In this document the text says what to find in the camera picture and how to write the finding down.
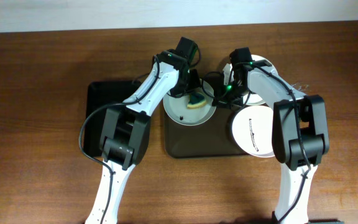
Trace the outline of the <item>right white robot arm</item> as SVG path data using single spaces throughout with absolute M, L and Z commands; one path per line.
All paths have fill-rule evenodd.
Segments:
M 259 95 L 273 111 L 272 151 L 280 163 L 281 181 L 274 223 L 309 223 L 311 182 L 322 157 L 329 150 L 326 108 L 323 98 L 296 90 L 264 57 L 252 56 L 243 47 L 229 55 L 228 80 L 213 105 L 244 107 L 247 93 Z

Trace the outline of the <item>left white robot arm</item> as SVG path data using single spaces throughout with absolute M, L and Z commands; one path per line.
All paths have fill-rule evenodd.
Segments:
M 130 97 L 103 105 L 85 119 L 106 112 L 99 139 L 101 181 L 86 223 L 117 223 L 127 180 L 149 145 L 151 116 L 164 96 L 181 98 L 195 89 L 191 69 L 196 54 L 198 45 L 182 37 L 175 49 L 153 56 L 148 77 Z

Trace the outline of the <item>green and yellow sponge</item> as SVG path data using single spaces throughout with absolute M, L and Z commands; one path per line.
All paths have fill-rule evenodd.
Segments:
M 195 92 L 189 95 L 188 109 L 202 108 L 207 104 L 206 98 L 203 94 Z

